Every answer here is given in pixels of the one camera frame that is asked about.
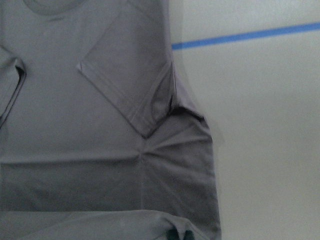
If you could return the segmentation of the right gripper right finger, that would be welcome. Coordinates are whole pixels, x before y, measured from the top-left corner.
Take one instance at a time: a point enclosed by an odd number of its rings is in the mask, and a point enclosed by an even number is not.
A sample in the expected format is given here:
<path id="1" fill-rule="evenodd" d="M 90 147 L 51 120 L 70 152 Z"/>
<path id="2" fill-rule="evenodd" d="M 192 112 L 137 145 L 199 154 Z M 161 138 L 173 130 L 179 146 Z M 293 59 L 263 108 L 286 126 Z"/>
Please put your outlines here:
<path id="1" fill-rule="evenodd" d="M 195 240 L 195 235 L 192 230 L 186 230 L 183 240 Z"/>

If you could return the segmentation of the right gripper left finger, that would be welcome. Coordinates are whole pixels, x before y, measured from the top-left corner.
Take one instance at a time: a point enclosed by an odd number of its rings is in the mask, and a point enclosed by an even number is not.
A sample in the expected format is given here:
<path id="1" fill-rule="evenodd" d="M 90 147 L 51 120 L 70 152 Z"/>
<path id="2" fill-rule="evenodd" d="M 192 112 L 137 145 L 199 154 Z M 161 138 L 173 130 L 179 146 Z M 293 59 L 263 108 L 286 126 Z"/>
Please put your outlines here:
<path id="1" fill-rule="evenodd" d="M 180 240 L 179 232 L 176 228 L 171 228 L 166 231 L 166 240 Z"/>

